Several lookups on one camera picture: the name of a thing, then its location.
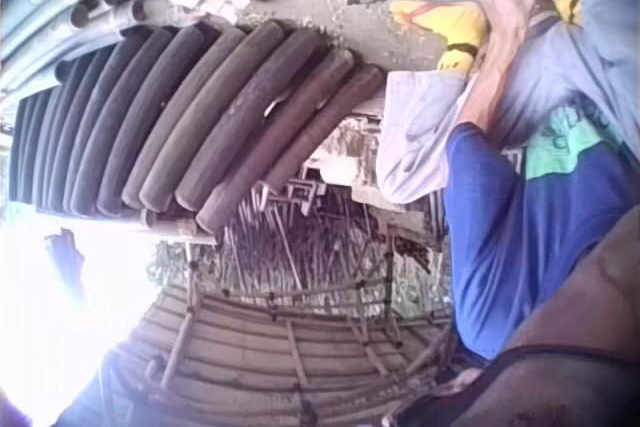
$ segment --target blue shirt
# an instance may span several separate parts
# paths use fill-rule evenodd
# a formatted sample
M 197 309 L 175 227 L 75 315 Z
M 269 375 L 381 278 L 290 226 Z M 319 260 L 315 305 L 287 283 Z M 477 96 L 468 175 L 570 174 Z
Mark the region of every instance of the blue shirt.
M 494 358 L 640 201 L 617 138 L 578 95 L 532 136 L 520 176 L 475 125 L 452 131 L 444 202 L 456 323 L 470 350 Z

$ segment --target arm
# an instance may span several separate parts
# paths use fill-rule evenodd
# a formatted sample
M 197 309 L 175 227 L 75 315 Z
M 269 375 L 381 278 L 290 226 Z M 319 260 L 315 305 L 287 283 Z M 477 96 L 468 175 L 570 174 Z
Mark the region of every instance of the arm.
M 523 44 L 533 0 L 481 0 L 491 24 L 487 57 L 457 123 L 488 134 L 502 99 L 509 67 Z

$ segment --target wooden plank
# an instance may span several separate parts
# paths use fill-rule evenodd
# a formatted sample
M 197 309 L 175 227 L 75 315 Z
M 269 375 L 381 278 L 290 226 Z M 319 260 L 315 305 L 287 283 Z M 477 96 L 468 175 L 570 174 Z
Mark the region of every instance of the wooden plank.
M 287 320 L 287 335 L 289 336 L 289 346 L 291 347 L 291 356 L 293 357 L 293 363 L 296 367 L 296 373 L 298 374 L 298 380 L 302 387 L 306 387 L 309 384 L 307 374 L 304 372 L 302 365 L 302 359 L 300 358 L 300 352 L 298 352 L 298 345 L 296 344 L 296 336 L 293 332 L 293 324 L 290 320 Z

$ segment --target construction site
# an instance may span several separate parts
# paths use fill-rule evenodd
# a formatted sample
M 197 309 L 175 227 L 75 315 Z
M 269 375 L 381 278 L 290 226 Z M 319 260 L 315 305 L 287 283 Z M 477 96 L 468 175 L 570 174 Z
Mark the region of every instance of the construction site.
M 15 425 L 399 427 L 484 365 L 446 181 L 380 187 L 390 73 L 451 50 L 388 2 L 2 0 L 0 263 L 38 319 L 10 320 Z M 522 143 L 501 154 L 524 175 Z

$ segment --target man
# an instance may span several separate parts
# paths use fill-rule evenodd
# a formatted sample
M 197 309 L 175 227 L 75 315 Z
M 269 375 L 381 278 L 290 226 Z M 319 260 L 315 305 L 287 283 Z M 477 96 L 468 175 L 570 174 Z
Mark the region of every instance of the man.
M 395 97 L 419 99 L 422 111 L 416 102 L 401 116 L 388 94 L 379 181 L 405 202 L 446 186 L 457 327 L 492 362 L 456 395 L 389 422 L 626 425 L 640 392 L 638 0 L 560 4 L 581 25 L 528 38 L 533 0 L 482 0 L 487 55 L 457 105 L 464 54 L 483 37 L 478 15 L 404 2 L 392 12 L 456 27 L 455 41 L 423 95 Z M 499 152 L 525 142 L 517 175 Z

